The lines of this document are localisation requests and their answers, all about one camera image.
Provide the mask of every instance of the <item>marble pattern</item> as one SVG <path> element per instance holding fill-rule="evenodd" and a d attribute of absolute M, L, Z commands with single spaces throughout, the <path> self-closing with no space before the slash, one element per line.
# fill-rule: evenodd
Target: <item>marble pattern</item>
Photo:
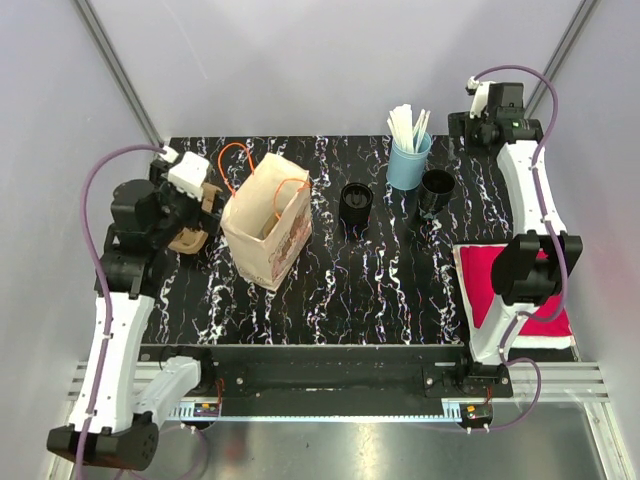
<path fill-rule="evenodd" d="M 511 236 L 506 185 L 486 156 L 462 140 L 436 137 L 429 165 L 456 178 L 448 207 L 430 224 L 415 217 L 415 191 L 386 183 L 391 139 L 358 137 L 174 138 L 217 165 L 227 143 L 245 143 L 257 160 L 283 155 L 310 170 L 313 234 L 276 293 L 244 281 L 224 236 L 199 254 L 169 252 L 167 272 L 144 335 L 151 344 L 455 344 L 466 318 L 452 263 L 456 243 Z M 240 150 L 225 154 L 235 188 L 249 174 Z M 217 168 L 210 181 L 222 188 Z M 369 227 L 345 232 L 340 190 L 363 182 L 374 192 Z"/>

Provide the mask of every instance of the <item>red napkin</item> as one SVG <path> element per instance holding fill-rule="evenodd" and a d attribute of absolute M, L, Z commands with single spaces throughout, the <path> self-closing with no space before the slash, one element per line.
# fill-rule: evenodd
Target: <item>red napkin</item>
<path fill-rule="evenodd" d="M 492 246 L 463 246 L 460 248 L 462 274 L 471 311 L 473 325 L 482 326 L 484 318 L 491 307 L 494 293 L 491 287 L 491 266 L 503 247 Z M 549 317 L 558 307 L 560 296 L 549 298 L 536 312 L 538 316 Z M 566 311 L 551 323 L 540 323 L 527 320 L 520 331 L 520 335 L 543 337 L 568 337 L 572 335 L 569 327 L 569 317 Z"/>

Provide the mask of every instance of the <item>gray wall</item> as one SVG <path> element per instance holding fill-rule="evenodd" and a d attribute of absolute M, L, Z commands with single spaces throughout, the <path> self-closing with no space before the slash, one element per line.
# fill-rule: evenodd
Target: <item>gray wall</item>
<path fill-rule="evenodd" d="M 640 469 L 640 4 L 601 2 L 556 82 L 557 130 L 547 149 L 556 205 L 584 253 L 570 280 L 578 346 L 600 362 Z M 549 99 L 535 112 L 546 120 Z"/>
<path fill-rule="evenodd" d="M 544 68 L 579 1 L 92 3 L 166 137 L 380 134 L 405 102 L 446 133 L 471 75 Z"/>
<path fill-rule="evenodd" d="M 45 478 L 46 434 L 95 321 L 82 180 L 100 155 L 144 138 L 70 1 L 3 2 L 0 25 L 0 476 L 30 480 Z M 100 242 L 113 187 L 147 164 L 132 155 L 99 175 Z"/>

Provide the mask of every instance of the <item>light blue container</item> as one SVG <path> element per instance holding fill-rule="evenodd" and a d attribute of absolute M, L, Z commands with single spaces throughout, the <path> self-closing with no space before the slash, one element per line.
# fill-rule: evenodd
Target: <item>light blue container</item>
<path fill-rule="evenodd" d="M 427 155 L 431 150 L 431 136 L 424 134 L 418 153 L 408 153 L 400 149 L 395 139 L 391 144 L 387 181 L 398 190 L 413 190 L 420 183 L 427 166 Z"/>

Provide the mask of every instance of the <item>orange handle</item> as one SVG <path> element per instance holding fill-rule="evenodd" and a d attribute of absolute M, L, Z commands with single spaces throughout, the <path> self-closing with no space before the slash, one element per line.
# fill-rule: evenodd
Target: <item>orange handle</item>
<path fill-rule="evenodd" d="M 227 188 L 231 191 L 231 195 L 232 196 L 236 196 L 236 191 L 235 189 L 229 184 L 229 180 L 227 179 L 227 176 L 224 174 L 224 172 L 222 171 L 222 155 L 224 154 L 224 152 L 227 151 L 227 149 L 229 147 L 240 147 L 242 148 L 245 152 L 247 152 L 247 157 L 249 158 L 249 166 L 251 167 L 251 174 L 253 175 L 253 173 L 256 171 L 255 167 L 253 166 L 253 159 L 251 158 L 251 152 L 249 152 L 249 149 L 247 148 L 246 145 L 243 145 L 242 143 L 238 143 L 238 142 L 233 142 L 230 143 L 229 145 L 226 145 L 222 150 L 220 150 L 220 154 L 218 155 L 218 170 L 220 170 L 220 175 L 222 175 L 222 179 L 224 180 L 224 184 L 227 186 Z"/>
<path fill-rule="evenodd" d="M 299 192 L 304 190 L 305 188 L 311 188 L 311 184 L 309 182 L 307 182 L 306 180 L 301 180 L 299 178 L 285 178 L 283 181 L 281 181 L 280 185 L 278 185 L 278 188 L 276 188 L 276 194 L 273 196 L 273 211 L 275 212 L 276 218 L 278 220 L 280 220 L 280 214 L 278 213 L 278 208 L 276 207 L 276 200 L 278 199 L 278 194 L 280 193 L 280 189 L 282 188 L 282 185 L 284 185 L 286 182 L 304 183 L 304 185 L 298 189 Z"/>

